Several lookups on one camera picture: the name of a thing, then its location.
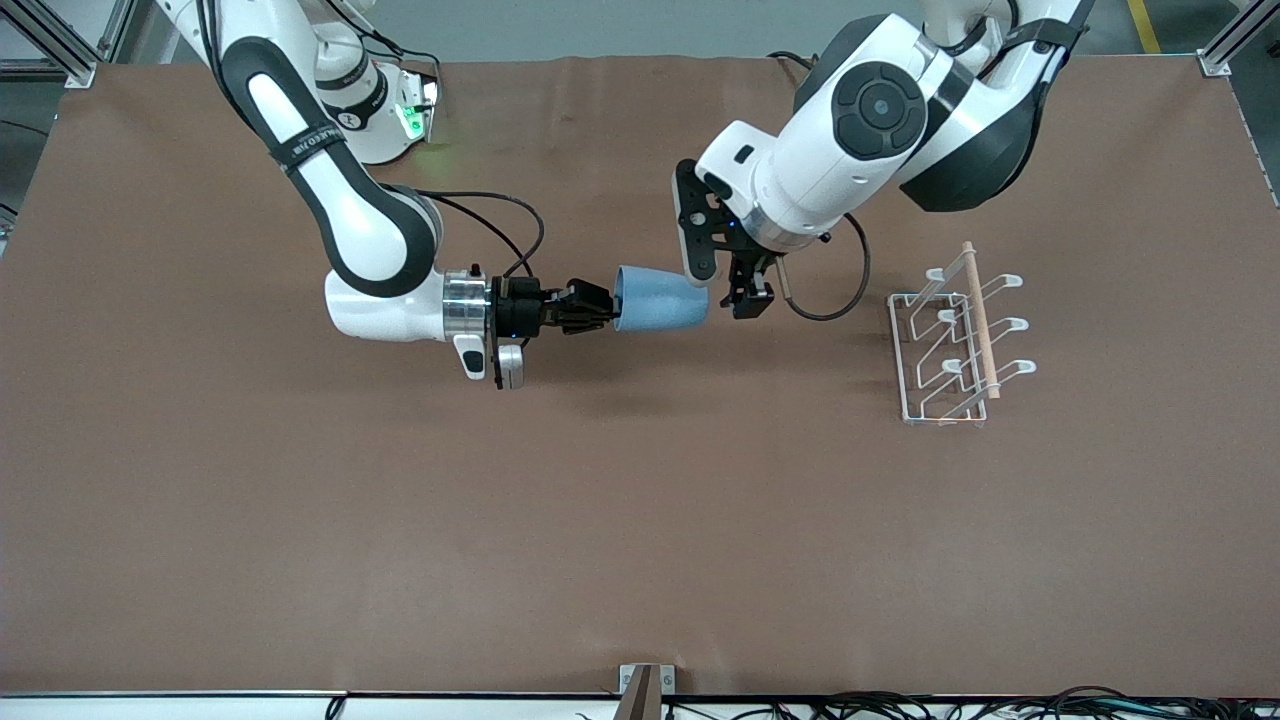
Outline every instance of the blue cup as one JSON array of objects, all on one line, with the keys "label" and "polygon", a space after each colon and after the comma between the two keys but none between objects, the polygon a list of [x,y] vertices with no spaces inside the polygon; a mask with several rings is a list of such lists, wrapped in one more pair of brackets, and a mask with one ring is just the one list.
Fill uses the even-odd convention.
[{"label": "blue cup", "polygon": [[692,328],[707,320],[710,305],[705,287],[689,284],[685,275],[621,265],[613,283],[620,316],[613,329],[620,333]]}]

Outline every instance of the brown table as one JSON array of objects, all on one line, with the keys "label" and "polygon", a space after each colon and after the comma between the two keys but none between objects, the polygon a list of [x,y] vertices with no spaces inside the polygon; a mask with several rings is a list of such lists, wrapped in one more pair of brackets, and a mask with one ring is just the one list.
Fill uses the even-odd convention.
[{"label": "brown table", "polygon": [[[524,196],[539,274],[608,284],[678,266],[673,164],[776,131],[795,78],[445,81],[439,145],[376,174]],[[101,68],[0,261],[0,685],[1280,694],[1280,218],[1229,85],[1078,58],[1007,193],[859,217],[845,320],[544,337],[495,393],[330,327],[315,225],[206,70]],[[506,266],[468,223],[442,264]],[[883,299],[964,240],[1025,277],[1041,370],[984,429],[910,428]],[[838,306],[858,255],[797,255],[797,299]]]}]

